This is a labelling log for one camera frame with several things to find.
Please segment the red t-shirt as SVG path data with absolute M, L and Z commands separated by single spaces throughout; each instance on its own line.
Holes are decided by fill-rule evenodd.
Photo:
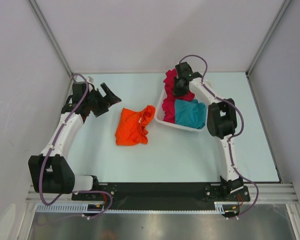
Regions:
M 163 121 L 168 123 L 175 123 L 175 101 L 183 100 L 191 102 L 195 95 L 190 91 L 185 96 L 176 97 L 173 94 L 174 91 L 174 80 L 177 77 L 177 70 L 174 68 L 172 70 L 168 70 L 166 73 L 166 78 L 164 79 L 164 90 L 166 93 L 166 97 L 162 102 L 162 109 L 164 111 Z

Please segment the white plastic laundry basket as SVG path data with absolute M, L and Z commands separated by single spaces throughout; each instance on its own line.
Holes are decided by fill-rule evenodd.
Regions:
M 185 96 L 173 96 L 174 78 L 167 77 L 160 94 L 155 120 L 168 127 L 202 132 L 207 125 L 208 102 L 200 92 L 189 91 Z

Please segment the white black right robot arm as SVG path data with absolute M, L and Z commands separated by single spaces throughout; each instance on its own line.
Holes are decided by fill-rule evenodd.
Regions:
M 238 173 L 234 148 L 238 126 L 235 102 L 231 98 L 220 97 L 205 82 L 195 81 L 204 76 L 199 72 L 193 72 L 187 62 L 177 64 L 175 69 L 177 75 L 174 78 L 173 93 L 181 97 L 192 92 L 201 97 L 207 106 L 206 127 L 216 140 L 221 159 L 220 193 L 216 196 L 232 201 L 244 188 L 243 177 Z

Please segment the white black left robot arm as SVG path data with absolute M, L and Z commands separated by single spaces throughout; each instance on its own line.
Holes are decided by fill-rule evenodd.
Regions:
M 68 96 L 61 109 L 60 121 L 52 138 L 39 155 L 32 155 L 28 167 L 37 193 L 70 194 L 83 191 L 90 200 L 100 196 L 101 188 L 94 175 L 75 174 L 68 164 L 71 146 L 87 117 L 99 117 L 109 108 L 121 102 L 105 83 L 100 90 L 91 82 L 75 82 L 72 94 Z

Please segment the orange t-shirt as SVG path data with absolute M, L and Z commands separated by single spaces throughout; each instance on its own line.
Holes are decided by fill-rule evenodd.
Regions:
M 135 146 L 148 143 L 147 126 L 154 119 L 156 108 L 147 105 L 141 111 L 123 108 L 115 132 L 117 146 Z

